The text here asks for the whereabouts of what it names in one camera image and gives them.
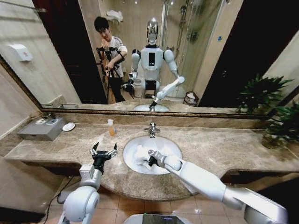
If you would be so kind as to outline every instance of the mirror frame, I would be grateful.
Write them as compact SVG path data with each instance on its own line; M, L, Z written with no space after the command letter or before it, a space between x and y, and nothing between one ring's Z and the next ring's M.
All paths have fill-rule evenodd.
M85 114L113 114L113 115L149 115L149 116L172 116L172 117L196 117L196 118L226 118L226 119L258 119L268 120L271 118L276 110L272 109L268 114L255 115L255 114L228 114L228 113L181 113L181 112L135 112L135 111L109 111L109 110L87 110L87 109L45 109L40 102L22 82L15 71L10 67L7 61L0 54L0 64L11 76L11 78L19 85L19 87L26 93L31 101L42 112L56 112L56 113L85 113ZM296 95L299 94L299 86L294 89L287 97L285 97L278 106L284 106L290 102Z

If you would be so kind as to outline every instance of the mirror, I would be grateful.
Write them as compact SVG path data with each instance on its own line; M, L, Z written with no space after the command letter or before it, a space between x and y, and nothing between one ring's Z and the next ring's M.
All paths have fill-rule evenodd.
M250 0L239 7L222 0L18 4L0 2L1 55L43 108L149 111L154 95L163 98L152 108L156 112L267 114L298 89L296 2L271 3L271 9L270 1L256 7ZM108 19L108 33L95 29L98 16ZM160 51L147 39L152 18L158 22L154 40ZM149 29L149 39L155 31ZM143 57L132 68L135 49ZM122 52L127 52L119 57L124 61L111 67L121 72L107 71L109 54L113 60Z

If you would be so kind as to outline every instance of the person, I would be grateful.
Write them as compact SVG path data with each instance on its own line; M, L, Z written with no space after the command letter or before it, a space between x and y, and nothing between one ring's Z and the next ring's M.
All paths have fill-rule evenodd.
M98 16L94 21L94 28L96 29L96 31L99 32L100 36L102 37L101 44L103 48L117 48L121 52L121 55L123 57L125 57L128 54L128 50L126 46L123 45L121 39L111 35L109 23L106 18ZM106 68L108 68L108 70L113 70L114 64L122 59L121 55L119 55L116 51L112 51L111 61L106 65ZM115 101L117 103L125 100L121 95L121 84L123 77L121 63L118 65L119 68L115 69L118 75L115 73L115 71L109 72L108 74L108 83L110 84L110 87L115 97Z

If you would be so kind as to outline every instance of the soap bottle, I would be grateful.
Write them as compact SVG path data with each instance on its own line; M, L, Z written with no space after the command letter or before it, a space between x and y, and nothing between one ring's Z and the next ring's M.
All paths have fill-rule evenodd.
M111 136L114 136L116 134L116 128L114 127L112 119L108 120L108 131Z

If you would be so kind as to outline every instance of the dark door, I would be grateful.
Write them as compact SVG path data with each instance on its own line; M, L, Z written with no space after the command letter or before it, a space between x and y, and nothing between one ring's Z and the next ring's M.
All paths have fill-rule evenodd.
M199 106L237 107L246 83L265 74L298 31L298 8L297 0L245 0Z
M107 104L77 0L33 0L49 37L82 103Z

